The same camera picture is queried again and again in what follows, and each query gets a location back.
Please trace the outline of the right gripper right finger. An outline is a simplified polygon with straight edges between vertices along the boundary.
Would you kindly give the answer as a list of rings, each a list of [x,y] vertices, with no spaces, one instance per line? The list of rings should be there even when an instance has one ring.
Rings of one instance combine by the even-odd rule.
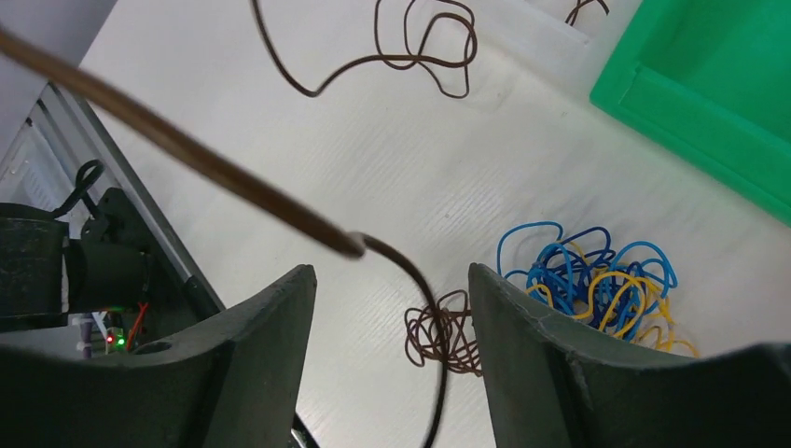
[[[500,447],[786,447],[790,347],[691,358],[623,342],[468,270]]]

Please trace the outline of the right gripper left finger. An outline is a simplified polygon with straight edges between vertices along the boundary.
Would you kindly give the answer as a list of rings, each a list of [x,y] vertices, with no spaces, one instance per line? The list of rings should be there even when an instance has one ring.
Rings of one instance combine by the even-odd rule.
[[[129,355],[1,350],[5,447],[285,447],[317,280],[299,265]]]

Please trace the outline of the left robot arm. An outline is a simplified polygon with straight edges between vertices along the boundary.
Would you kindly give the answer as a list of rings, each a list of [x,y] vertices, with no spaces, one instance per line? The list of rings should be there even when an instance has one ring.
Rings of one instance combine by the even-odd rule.
[[[90,160],[57,208],[1,205],[1,330],[48,329],[70,314],[125,311],[149,290],[152,257],[114,242],[120,220],[102,211],[90,189],[104,165]]]

